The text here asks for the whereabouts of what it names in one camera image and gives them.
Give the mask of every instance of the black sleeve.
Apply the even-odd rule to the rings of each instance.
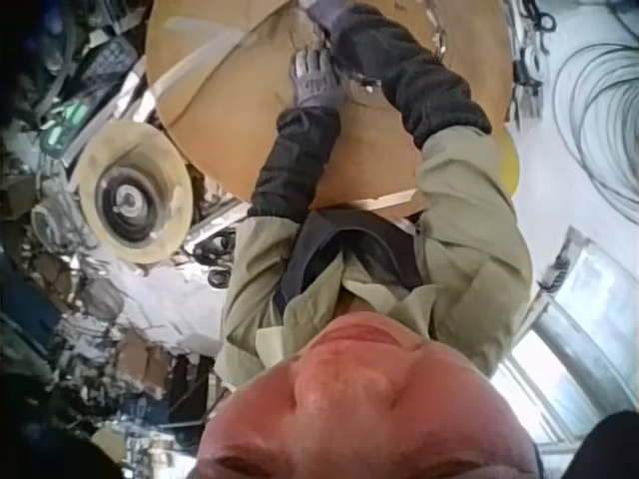
[[[419,149],[429,137],[453,126],[490,134],[490,122],[470,99],[466,81],[376,8],[350,7],[337,19],[330,40],[333,54],[347,68],[381,81]]]
[[[292,108],[278,118],[278,132],[258,177],[249,216],[287,218],[301,224],[341,132],[339,112]]]

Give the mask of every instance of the nose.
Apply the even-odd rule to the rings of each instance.
[[[344,352],[307,358],[299,369],[295,399],[297,408],[306,413],[335,417],[363,408],[387,410],[396,389],[383,368],[362,364]]]

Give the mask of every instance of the eye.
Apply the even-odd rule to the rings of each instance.
[[[271,477],[271,473],[269,471],[242,457],[237,457],[237,456],[221,457],[216,459],[216,462],[218,463],[219,466],[222,466],[224,469],[235,472],[237,474],[242,474],[243,476],[248,478],[269,479]]]

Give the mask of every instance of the man's lips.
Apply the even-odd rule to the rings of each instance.
[[[375,342],[401,346],[392,334],[383,329],[372,325],[353,324],[325,332],[311,345],[311,349],[336,341]]]

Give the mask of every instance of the black strap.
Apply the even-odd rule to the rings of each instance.
[[[369,273],[374,275],[376,269],[384,271],[408,290],[423,284],[413,238],[408,233],[370,212],[312,212],[296,239],[274,297],[280,315],[284,315],[289,302],[302,294],[343,250],[355,254]]]

